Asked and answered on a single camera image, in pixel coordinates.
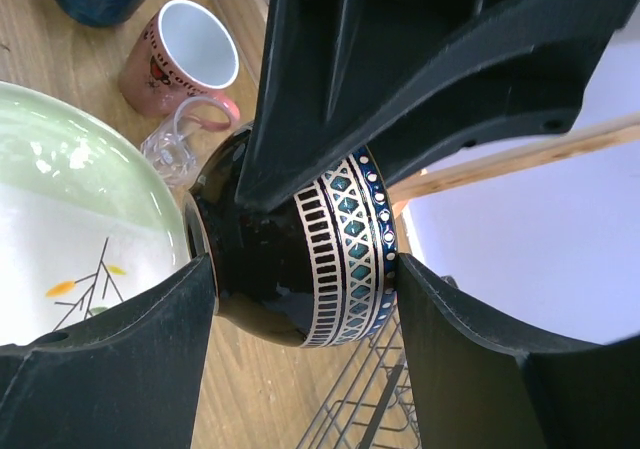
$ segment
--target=teal diamond pattern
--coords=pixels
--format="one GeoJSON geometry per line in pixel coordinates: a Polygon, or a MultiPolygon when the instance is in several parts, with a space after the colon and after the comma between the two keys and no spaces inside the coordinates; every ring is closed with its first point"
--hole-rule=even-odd
{"type": "Polygon", "coordinates": [[[333,181],[331,181],[331,188],[336,191],[344,192],[347,190],[347,187],[351,184],[351,180],[346,177],[336,176],[333,181]]]}
{"type": "Polygon", "coordinates": [[[336,334],[339,343],[353,340],[362,334],[373,310],[375,277],[375,251],[371,244],[373,227],[366,218],[367,202],[362,199],[367,191],[358,186],[357,164],[351,167],[343,161],[335,170],[324,174],[325,187],[330,194],[343,244],[348,310],[342,329],[336,334]]]}

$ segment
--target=white plate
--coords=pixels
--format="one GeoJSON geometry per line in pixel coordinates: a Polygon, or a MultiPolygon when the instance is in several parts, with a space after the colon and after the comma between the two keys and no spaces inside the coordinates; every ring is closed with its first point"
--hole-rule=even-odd
{"type": "Polygon", "coordinates": [[[0,345],[89,318],[188,260],[180,211],[135,147],[0,82],[0,345]]]}

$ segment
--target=branch drawing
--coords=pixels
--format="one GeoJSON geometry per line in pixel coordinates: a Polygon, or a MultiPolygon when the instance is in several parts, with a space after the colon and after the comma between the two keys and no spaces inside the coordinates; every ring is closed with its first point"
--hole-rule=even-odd
{"type": "Polygon", "coordinates": [[[126,274],[126,272],[118,266],[107,265],[104,262],[104,256],[107,251],[108,244],[109,244],[109,238],[107,237],[104,241],[104,245],[102,246],[102,253],[100,254],[98,267],[96,268],[96,271],[94,273],[89,274],[88,276],[81,277],[80,279],[77,279],[75,281],[61,282],[55,285],[54,287],[52,287],[51,289],[49,289],[49,291],[47,291],[46,297],[59,297],[71,292],[73,289],[76,288],[78,284],[84,281],[91,281],[91,284],[89,285],[87,290],[85,290],[75,302],[67,302],[67,301],[54,302],[54,304],[57,306],[66,306],[69,308],[67,313],[64,315],[64,317],[62,317],[62,319],[60,320],[60,322],[58,322],[56,327],[53,328],[54,331],[58,330],[62,326],[62,324],[64,324],[64,322],[69,318],[69,316],[71,316],[71,314],[76,310],[77,311],[84,310],[84,315],[82,317],[82,320],[84,321],[89,317],[95,316],[96,314],[104,312],[108,309],[107,307],[104,307],[104,306],[91,307],[91,304],[94,302],[94,297],[96,296],[95,292],[98,284],[98,278],[100,277],[103,271],[106,277],[105,277],[104,285],[102,287],[101,300],[102,301],[105,300],[109,292],[109,288],[111,287],[114,293],[117,295],[120,302],[124,302],[122,294],[118,289],[118,286],[116,284],[115,279],[113,278],[113,275],[123,276],[126,274]]]}

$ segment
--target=geometric pattern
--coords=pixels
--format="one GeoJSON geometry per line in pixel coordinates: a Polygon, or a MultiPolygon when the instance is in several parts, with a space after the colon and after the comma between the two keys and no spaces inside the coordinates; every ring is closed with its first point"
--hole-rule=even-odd
{"type": "Polygon", "coordinates": [[[364,334],[381,289],[379,236],[370,224],[375,212],[368,207],[371,198],[361,190],[357,171],[355,159],[349,156],[320,178],[334,205],[345,268],[345,309],[334,344],[355,341],[364,334]]]}
{"type": "Polygon", "coordinates": [[[315,295],[313,323],[302,346],[326,346],[340,323],[343,287],[331,212],[317,181],[295,194],[294,200],[307,238],[315,295]]]}
{"type": "Polygon", "coordinates": [[[395,301],[388,276],[395,274],[396,244],[386,191],[368,150],[347,157],[294,200],[315,295],[312,326],[301,346],[343,344],[377,331],[395,301]]]}

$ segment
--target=mug handle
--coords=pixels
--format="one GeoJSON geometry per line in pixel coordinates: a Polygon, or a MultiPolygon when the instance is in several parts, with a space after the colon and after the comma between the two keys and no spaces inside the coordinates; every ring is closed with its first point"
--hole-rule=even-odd
{"type": "Polygon", "coordinates": [[[229,119],[227,122],[207,121],[197,116],[187,116],[187,118],[200,124],[202,129],[210,132],[226,131],[240,120],[240,109],[238,109],[238,105],[228,96],[225,94],[216,94],[215,96],[210,95],[209,97],[213,104],[227,116],[229,119]]]}

